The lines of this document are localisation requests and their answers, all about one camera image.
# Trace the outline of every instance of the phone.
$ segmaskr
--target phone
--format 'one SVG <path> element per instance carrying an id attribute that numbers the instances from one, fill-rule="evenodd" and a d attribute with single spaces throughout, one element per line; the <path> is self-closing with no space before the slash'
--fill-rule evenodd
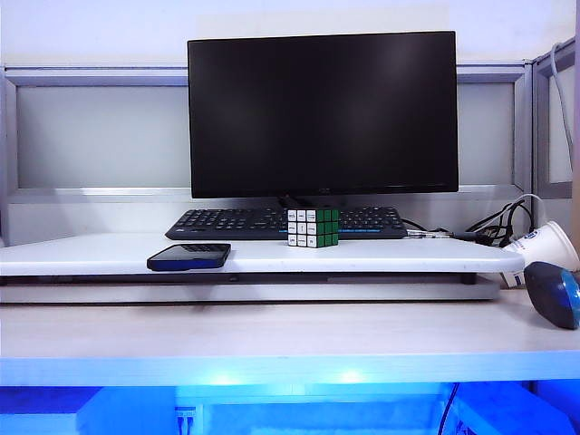
<path id="1" fill-rule="evenodd" d="M 231 250 L 229 243 L 173 245 L 147 259 L 147 268 L 157 272 L 222 267 Z"/>

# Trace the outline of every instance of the cable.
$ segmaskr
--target cable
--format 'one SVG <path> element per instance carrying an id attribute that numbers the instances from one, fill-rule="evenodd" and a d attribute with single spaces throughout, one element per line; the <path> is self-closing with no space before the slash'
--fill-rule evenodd
<path id="1" fill-rule="evenodd" d="M 568 124 L 568 115 L 566 113 L 566 102 L 564 99 L 564 92 L 562 91 L 562 83 L 560 82 L 560 77 L 558 76 L 558 70 L 556 68 L 556 49 L 560 46 L 560 43 L 555 43 L 552 46 L 552 51 L 550 52 L 550 63 L 552 64 L 552 75 L 554 76 L 554 82 L 556 82 L 556 88 L 558 89 L 558 96 L 560 97 L 560 106 L 562 108 L 562 120 L 564 121 L 564 131 L 565 139 L 568 142 L 568 153 L 570 157 L 570 166 L 572 166 L 572 160 L 574 159 L 574 142 L 572 141 L 572 134 L 570 133 L 570 126 Z"/>
<path id="2" fill-rule="evenodd" d="M 453 384 L 453 390 L 451 390 L 451 394 L 447 399 L 447 405 L 445 406 L 445 411 L 443 415 L 441 415 L 441 421 L 439 423 L 439 430 L 437 431 L 437 435 L 443 435 L 443 428 L 445 428 L 445 421 L 447 420 L 447 414 L 450 413 L 451 404 L 453 403 L 453 399 L 455 399 L 455 395 L 457 394 L 457 390 L 459 388 L 459 382 L 455 382 Z"/>
<path id="3" fill-rule="evenodd" d="M 529 208 L 527 208 L 523 204 L 520 204 L 518 207 L 522 208 L 526 212 L 527 217 L 529 218 L 529 227 L 527 229 L 527 232 L 531 233 L 532 231 L 534 231 L 534 228 L 536 227 L 534 222 L 534 216 L 532 215 L 532 212 L 529 210 Z"/>
<path id="4" fill-rule="evenodd" d="M 417 229 L 420 229 L 421 231 L 427 231 L 426 228 L 422 227 L 419 224 L 416 224 L 415 222 L 413 222 L 412 220 L 408 220 L 408 219 L 401 219 L 401 222 L 404 222 L 405 224 L 409 224 L 412 227 L 416 227 Z"/>
<path id="5" fill-rule="evenodd" d="M 511 210 L 511 207 L 512 206 L 513 207 L 517 207 L 515 205 L 518 203 L 518 201 L 520 199 L 526 198 L 526 197 L 535 198 L 535 199 L 537 199 L 539 201 L 540 208 L 538 210 L 538 214 L 540 215 L 540 219 L 539 219 L 538 225 L 540 225 L 540 226 L 544 225 L 547 222 L 547 218 L 546 218 L 546 204 L 544 204 L 544 200 L 541 197 L 539 197 L 538 195 L 534 195 L 533 193 L 525 193 L 524 195 L 520 195 L 518 198 L 516 198 L 515 201 L 513 201 L 510 204 L 507 204 L 506 206 L 504 206 L 501 209 L 501 211 L 499 211 L 498 213 L 496 213 L 496 214 L 494 214 L 494 215 L 492 215 L 490 217 L 487 217 L 487 218 L 479 221 L 477 224 L 469 227 L 469 230 L 473 230 L 475 232 L 479 232 L 479 231 L 487 228 L 488 227 L 488 223 L 486 224 L 485 222 L 491 222 L 495 218 L 500 218 L 504 214 L 508 213 Z M 479 225 L 479 224 L 482 224 L 482 223 L 483 223 L 483 225 L 481 225 L 477 229 L 475 229 L 475 230 L 472 229 L 474 226 Z"/>
<path id="6" fill-rule="evenodd" d="M 507 222 L 506 222 L 506 234 L 504 234 L 503 238 L 499 241 L 499 247 L 506 247 L 511 243 L 511 237 L 514 235 L 514 226 L 512 224 L 514 219 L 514 213 L 516 209 L 523 204 L 524 200 L 520 200 L 517 203 L 514 203 L 509 208 L 509 214 L 507 215 Z"/>

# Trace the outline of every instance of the wall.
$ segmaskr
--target wall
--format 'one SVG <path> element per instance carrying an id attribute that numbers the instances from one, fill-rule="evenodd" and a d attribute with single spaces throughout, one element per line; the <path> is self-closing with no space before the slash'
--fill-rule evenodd
<path id="1" fill-rule="evenodd" d="M 574 34 L 574 0 L 4 0 L 5 64 L 184 63 L 193 38 L 456 30 L 458 58 L 535 58 Z"/>

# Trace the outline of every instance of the desk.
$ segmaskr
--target desk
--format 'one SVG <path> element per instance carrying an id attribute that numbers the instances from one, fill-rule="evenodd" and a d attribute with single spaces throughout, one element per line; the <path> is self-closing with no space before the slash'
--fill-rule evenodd
<path id="1" fill-rule="evenodd" d="M 580 378 L 527 292 L 494 302 L 3 307 L 3 385 Z"/>

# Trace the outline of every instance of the rubik's cube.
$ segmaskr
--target rubik's cube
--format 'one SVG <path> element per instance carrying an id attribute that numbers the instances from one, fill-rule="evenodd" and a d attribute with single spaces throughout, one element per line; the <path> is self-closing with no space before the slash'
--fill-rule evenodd
<path id="1" fill-rule="evenodd" d="M 290 247 L 338 245 L 338 210 L 288 210 Z"/>

